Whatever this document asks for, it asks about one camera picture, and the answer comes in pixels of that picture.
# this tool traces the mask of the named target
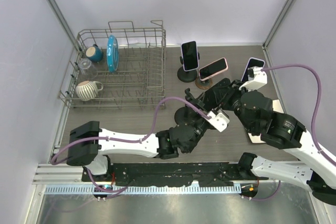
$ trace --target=phone stand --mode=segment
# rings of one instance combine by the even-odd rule
[[[199,76],[195,80],[195,84],[199,89],[209,89],[212,87],[212,79],[207,79],[205,81],[201,81]]]
[[[180,62],[183,65],[183,58],[180,56]],[[183,82],[193,82],[197,78],[197,70],[184,71],[183,66],[181,66],[177,71],[177,77]]]
[[[197,113],[187,106],[181,107],[178,110],[176,110],[174,115],[175,123],[178,125],[192,123],[197,118],[198,118]]]

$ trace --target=white striped mug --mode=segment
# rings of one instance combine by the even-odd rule
[[[98,95],[99,91],[103,90],[103,84],[99,81],[83,81],[76,87],[76,94],[82,101],[89,101]]]

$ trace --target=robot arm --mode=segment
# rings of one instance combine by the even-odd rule
[[[274,112],[272,100],[255,90],[267,83],[266,74],[260,68],[253,68],[249,70],[249,75],[252,77],[245,83],[238,80],[230,82],[225,78],[198,98],[186,90],[186,100],[202,109],[210,119],[195,113],[191,123],[152,134],[142,143],[96,140],[77,144],[69,148],[67,164],[84,166],[92,174],[101,175],[109,170],[108,154],[175,158],[179,156],[178,148],[182,153],[190,153],[208,129],[220,132],[226,129],[229,118],[224,110],[230,110],[234,111],[248,133],[261,135],[261,140],[266,144],[284,150],[308,165],[293,166],[244,153],[238,162],[239,173],[243,178],[251,178],[252,175],[279,179],[312,191],[320,200],[336,205],[336,167],[318,152],[311,134],[299,121],[291,115]],[[144,137],[100,129],[99,122],[89,122],[71,131],[70,142],[90,136],[125,140]],[[334,155],[325,152],[336,161]]]

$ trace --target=dish rack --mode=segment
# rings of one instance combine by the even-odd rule
[[[69,108],[121,109],[123,107],[155,107],[165,97],[166,32],[162,20],[152,20],[153,27],[136,28],[132,21],[108,22],[106,29],[85,29],[78,33],[77,42],[82,51],[69,61],[59,97]],[[116,72],[108,71],[106,47],[113,34],[119,44],[119,66]],[[103,60],[93,63],[97,72],[92,81],[104,87],[90,101],[77,97],[77,84],[86,81],[78,67],[86,58],[87,48],[101,47]]]

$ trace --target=blue plate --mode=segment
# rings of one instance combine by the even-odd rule
[[[115,72],[119,64],[119,52],[118,52],[118,41],[115,36],[110,35],[109,40],[107,41],[107,66],[111,73]]]

